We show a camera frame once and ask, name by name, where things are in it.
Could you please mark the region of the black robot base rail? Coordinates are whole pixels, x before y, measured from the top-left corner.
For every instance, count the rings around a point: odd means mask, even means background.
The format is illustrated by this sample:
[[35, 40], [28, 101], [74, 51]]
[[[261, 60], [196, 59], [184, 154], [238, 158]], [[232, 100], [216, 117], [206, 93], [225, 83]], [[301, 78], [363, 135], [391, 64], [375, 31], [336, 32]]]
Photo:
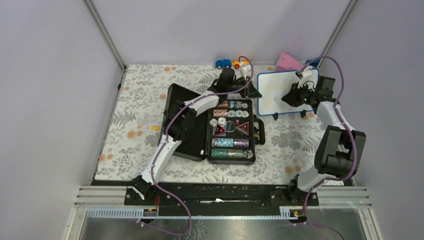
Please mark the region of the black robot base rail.
[[316, 207], [316, 193], [288, 185], [160, 182], [134, 180], [124, 195], [126, 206], [150, 206], [160, 217], [279, 216], [281, 209]]

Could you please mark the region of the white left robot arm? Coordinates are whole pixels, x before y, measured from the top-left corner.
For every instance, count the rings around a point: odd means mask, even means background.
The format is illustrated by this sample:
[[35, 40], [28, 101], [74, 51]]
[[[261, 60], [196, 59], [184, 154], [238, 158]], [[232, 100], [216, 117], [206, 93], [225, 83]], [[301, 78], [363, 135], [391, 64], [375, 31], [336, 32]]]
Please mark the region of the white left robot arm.
[[163, 173], [163, 167], [168, 163], [175, 150], [186, 141], [194, 128], [198, 115], [216, 107], [227, 99], [230, 94], [238, 94], [247, 89], [252, 82], [254, 67], [251, 64], [241, 66], [239, 69], [241, 86], [236, 86], [232, 81], [234, 74], [232, 68], [222, 69], [221, 75], [215, 79], [210, 87], [188, 101], [174, 101], [167, 110], [167, 118], [163, 122], [163, 132], [151, 161], [141, 173], [141, 183], [134, 183], [131, 189], [136, 194], [136, 199], [144, 206], [152, 204], [155, 200], [155, 192], [152, 186], [156, 186], [158, 178]]

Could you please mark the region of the blue framed whiteboard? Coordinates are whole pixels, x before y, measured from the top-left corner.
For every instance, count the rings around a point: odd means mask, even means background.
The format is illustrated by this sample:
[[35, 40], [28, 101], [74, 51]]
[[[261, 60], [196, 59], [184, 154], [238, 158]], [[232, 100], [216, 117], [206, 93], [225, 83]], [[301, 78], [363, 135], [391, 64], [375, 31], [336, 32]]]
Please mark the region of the blue framed whiteboard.
[[300, 113], [302, 111], [311, 112], [311, 106], [303, 104], [298, 107], [290, 107], [282, 100], [289, 93], [292, 84], [298, 83], [299, 79], [295, 70], [265, 72], [257, 75], [257, 90], [262, 94], [262, 98], [257, 100], [257, 113], [260, 116], [271, 116], [275, 113], [289, 114]]

